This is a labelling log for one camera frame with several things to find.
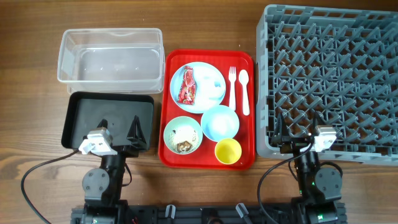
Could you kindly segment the light blue bowl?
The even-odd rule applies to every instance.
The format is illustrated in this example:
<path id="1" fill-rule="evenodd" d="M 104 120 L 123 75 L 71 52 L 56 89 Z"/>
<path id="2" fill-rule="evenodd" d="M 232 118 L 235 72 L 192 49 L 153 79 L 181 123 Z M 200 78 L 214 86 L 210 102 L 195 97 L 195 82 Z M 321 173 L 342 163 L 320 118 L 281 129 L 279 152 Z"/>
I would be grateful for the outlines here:
<path id="1" fill-rule="evenodd" d="M 214 142 L 234 138 L 240 127 L 238 115 L 225 105 L 218 105 L 204 112 L 201 117 L 203 134 Z"/>

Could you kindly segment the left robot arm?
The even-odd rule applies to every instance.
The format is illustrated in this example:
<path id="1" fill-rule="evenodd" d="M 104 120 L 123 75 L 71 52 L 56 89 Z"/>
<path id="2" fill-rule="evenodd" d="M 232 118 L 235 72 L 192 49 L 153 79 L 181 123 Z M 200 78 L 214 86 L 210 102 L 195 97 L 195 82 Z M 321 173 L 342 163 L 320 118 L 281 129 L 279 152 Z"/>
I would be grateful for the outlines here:
<path id="1" fill-rule="evenodd" d="M 117 224 L 135 223 L 133 211 L 127 201 L 121 199 L 121 190 L 125 186 L 123 176 L 128 157 L 137 157 L 141 149 L 147 146 L 138 116 L 133 118 L 126 139 L 127 145 L 113 146 L 113 137 L 108 130 L 108 121 L 102 119 L 96 129 L 83 138 L 79 147 L 82 154 L 100 156 L 99 168 L 88 171 L 83 180 L 85 205 L 80 223 Z"/>

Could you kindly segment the white tissue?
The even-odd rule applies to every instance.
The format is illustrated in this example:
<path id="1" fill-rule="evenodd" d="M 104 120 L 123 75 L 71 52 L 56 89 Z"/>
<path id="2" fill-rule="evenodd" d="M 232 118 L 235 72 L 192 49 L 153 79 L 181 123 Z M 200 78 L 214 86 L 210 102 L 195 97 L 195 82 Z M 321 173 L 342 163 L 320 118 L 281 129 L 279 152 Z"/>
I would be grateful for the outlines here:
<path id="1" fill-rule="evenodd" d="M 224 85 L 218 75 L 202 73 L 200 76 L 200 91 L 207 98 L 221 98 L 224 94 Z"/>

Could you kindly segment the green bowl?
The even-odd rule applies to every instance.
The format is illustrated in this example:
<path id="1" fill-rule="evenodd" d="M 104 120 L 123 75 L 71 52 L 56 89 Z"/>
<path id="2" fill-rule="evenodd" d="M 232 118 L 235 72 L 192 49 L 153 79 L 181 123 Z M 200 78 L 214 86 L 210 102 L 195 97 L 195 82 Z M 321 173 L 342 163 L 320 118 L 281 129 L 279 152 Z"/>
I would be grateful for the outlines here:
<path id="1" fill-rule="evenodd" d="M 167 123 L 163 138 L 170 151 L 178 155 L 187 155 L 199 148 L 203 140 L 203 131 L 195 119 L 179 116 Z"/>

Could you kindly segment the red snack wrapper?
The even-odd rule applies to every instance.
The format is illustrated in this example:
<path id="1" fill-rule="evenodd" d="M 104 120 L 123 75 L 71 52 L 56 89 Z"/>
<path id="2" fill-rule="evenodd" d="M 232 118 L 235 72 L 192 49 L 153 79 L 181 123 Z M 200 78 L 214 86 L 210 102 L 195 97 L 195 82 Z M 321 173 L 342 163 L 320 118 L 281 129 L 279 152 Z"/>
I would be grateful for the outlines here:
<path id="1" fill-rule="evenodd" d="M 184 66 L 183 82 L 178 94 L 178 103 L 194 105 L 197 85 L 193 76 L 193 68 Z"/>

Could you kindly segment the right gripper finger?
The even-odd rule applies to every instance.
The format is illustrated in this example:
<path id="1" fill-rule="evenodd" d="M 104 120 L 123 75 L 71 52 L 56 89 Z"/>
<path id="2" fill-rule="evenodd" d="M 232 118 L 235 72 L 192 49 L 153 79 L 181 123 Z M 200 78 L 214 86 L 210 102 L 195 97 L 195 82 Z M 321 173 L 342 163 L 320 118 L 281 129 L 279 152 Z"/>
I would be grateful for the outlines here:
<path id="1" fill-rule="evenodd" d="M 317 127 L 319 125 L 324 125 L 325 121 L 323 120 L 321 114 L 318 111 L 313 112 L 312 126 Z"/>
<path id="2" fill-rule="evenodd" d="M 289 141 L 289 130 L 285 123 L 282 113 L 279 113 L 274 130 L 274 135 L 271 138 L 272 144 L 282 144 Z"/>

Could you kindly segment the white rice pile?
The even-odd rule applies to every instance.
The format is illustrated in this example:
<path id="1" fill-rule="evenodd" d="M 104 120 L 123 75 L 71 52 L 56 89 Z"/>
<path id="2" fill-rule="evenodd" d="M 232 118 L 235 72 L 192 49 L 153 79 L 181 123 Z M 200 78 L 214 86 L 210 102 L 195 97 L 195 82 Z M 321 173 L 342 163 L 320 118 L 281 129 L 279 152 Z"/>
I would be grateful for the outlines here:
<path id="1" fill-rule="evenodd" d="M 199 146 L 198 133 L 191 126 L 179 126 L 168 134 L 171 150 L 177 154 L 188 154 Z"/>

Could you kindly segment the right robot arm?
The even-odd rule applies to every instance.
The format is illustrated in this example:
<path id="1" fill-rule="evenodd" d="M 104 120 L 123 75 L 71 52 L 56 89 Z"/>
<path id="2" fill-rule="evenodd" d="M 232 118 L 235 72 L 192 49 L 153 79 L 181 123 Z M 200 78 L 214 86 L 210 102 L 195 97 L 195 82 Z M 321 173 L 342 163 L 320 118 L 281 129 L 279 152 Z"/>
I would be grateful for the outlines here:
<path id="1" fill-rule="evenodd" d="M 346 223 L 346 209 L 340 203 L 343 171 L 334 162 L 320 162 L 318 153 L 329 149 L 336 130 L 318 113 L 313 115 L 312 131 L 304 137 L 292 137 L 282 114 L 277 117 L 271 143 L 280 151 L 293 154 L 300 196 L 291 200 L 294 223 Z"/>

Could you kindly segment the yellow cup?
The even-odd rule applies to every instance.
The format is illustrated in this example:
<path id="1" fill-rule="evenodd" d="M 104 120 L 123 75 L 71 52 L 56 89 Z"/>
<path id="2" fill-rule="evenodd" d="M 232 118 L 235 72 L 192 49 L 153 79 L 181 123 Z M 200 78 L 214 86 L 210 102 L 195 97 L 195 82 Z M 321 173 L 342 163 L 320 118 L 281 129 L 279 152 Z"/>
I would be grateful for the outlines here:
<path id="1" fill-rule="evenodd" d="M 240 143 L 232 138 L 222 139 L 215 146 L 215 157 L 226 165 L 235 164 L 242 155 Z"/>

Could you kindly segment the light blue plate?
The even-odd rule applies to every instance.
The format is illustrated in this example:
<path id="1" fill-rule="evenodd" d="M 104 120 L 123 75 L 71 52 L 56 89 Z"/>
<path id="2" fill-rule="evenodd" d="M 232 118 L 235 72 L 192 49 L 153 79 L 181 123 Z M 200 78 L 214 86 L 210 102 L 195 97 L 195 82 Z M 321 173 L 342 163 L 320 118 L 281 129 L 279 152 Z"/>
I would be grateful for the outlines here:
<path id="1" fill-rule="evenodd" d="M 193 68 L 193 78 L 196 84 L 194 104 L 187 105 L 178 102 L 185 66 Z M 193 114 L 202 114 L 208 109 L 220 105 L 226 93 L 226 82 L 221 72 L 205 62 L 191 62 L 181 66 L 170 81 L 170 94 L 178 107 Z"/>

